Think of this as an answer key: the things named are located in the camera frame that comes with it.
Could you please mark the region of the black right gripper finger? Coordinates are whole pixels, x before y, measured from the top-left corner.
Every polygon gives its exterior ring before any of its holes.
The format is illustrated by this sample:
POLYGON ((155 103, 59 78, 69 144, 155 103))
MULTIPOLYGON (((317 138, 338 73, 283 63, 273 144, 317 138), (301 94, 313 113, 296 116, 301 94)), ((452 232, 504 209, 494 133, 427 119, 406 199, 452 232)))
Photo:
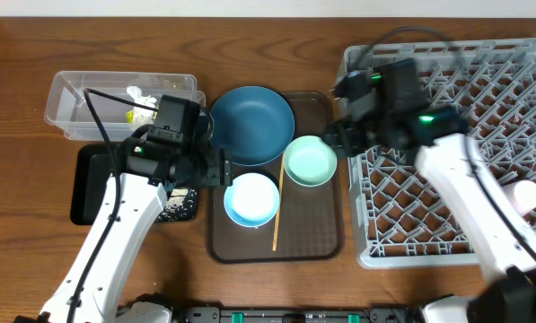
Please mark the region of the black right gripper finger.
POLYGON ((322 133, 324 142, 339 142, 349 139, 353 123, 349 120, 339 120, 325 127, 322 133))
POLYGON ((336 141, 330 144, 330 147, 335 152, 338 158, 356 157, 362 152, 361 144, 358 142, 336 141))

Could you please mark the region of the mint green bowl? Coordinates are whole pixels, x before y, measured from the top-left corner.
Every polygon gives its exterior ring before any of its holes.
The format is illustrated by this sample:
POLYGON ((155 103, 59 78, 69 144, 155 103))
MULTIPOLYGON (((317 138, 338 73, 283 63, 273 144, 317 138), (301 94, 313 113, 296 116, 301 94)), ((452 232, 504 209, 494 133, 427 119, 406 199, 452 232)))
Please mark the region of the mint green bowl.
POLYGON ((286 175, 296 184, 313 188, 328 182, 335 174, 338 159, 318 136, 296 138, 283 155, 286 175))

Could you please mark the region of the white rice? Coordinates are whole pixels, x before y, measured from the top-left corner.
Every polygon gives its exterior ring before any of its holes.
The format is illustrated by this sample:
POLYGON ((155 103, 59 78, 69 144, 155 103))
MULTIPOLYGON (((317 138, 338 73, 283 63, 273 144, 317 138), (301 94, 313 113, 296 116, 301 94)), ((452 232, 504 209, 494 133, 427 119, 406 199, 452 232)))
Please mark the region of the white rice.
POLYGON ((176 188, 164 209, 156 217, 159 223, 186 222, 192 220, 198 211, 198 192, 192 188, 176 188))

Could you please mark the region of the light blue bowl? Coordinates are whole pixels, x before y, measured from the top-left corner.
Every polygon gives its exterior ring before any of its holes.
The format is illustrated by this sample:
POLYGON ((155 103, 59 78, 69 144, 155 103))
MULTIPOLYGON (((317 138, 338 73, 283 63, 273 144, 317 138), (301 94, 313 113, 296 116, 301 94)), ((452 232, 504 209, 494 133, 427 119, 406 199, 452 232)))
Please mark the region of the light blue bowl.
POLYGON ((278 204, 278 187, 260 173, 238 176, 224 192, 224 210, 241 227, 257 228, 269 223, 278 204))

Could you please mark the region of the yellow green snack wrapper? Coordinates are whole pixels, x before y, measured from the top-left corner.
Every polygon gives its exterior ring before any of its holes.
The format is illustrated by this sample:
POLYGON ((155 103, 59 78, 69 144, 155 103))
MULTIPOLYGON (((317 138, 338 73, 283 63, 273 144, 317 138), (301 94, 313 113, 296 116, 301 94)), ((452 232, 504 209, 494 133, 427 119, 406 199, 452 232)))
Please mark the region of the yellow green snack wrapper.
POLYGON ((126 119, 127 122, 130 124, 152 124, 155 120, 156 115, 156 111, 134 107, 126 113, 126 119))

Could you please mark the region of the white tissue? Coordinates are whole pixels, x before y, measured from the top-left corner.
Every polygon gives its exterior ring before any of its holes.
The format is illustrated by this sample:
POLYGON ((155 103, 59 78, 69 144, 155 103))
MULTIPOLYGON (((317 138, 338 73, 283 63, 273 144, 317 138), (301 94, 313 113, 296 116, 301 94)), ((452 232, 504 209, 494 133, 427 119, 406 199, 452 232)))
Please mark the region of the white tissue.
POLYGON ((151 95, 144 95, 137 86, 128 86, 127 94, 132 98, 134 108, 156 110, 157 99, 151 95))

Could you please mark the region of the pink cup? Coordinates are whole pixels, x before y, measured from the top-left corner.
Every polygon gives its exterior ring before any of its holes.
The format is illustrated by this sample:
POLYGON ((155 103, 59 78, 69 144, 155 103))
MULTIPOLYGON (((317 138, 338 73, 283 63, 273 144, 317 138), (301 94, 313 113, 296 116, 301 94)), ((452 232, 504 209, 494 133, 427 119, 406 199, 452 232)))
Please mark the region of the pink cup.
POLYGON ((503 187, 505 195, 521 216, 536 208, 536 183, 520 180, 503 187))

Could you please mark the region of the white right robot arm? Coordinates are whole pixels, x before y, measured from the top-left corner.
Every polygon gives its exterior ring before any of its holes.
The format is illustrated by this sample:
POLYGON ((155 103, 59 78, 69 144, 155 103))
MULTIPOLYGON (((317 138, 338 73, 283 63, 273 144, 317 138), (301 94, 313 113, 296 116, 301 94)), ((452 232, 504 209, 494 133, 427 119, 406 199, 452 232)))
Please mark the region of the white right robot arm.
POLYGON ((386 109, 326 126, 340 157, 372 146, 414 150, 414 166, 436 190, 475 251, 487 289, 421 309, 425 322, 536 322, 536 232, 519 215, 453 108, 386 109))

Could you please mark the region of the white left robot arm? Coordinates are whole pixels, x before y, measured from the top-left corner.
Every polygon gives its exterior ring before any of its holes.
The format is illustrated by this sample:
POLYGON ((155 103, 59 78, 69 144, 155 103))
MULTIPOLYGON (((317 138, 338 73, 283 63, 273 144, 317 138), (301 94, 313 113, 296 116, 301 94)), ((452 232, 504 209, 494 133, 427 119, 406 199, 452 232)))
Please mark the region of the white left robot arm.
POLYGON ((64 281, 37 322, 172 322, 173 307, 150 295, 129 309, 119 299, 145 236, 176 185, 226 187, 232 155, 209 145, 127 138, 119 174, 108 178, 101 207, 64 281))

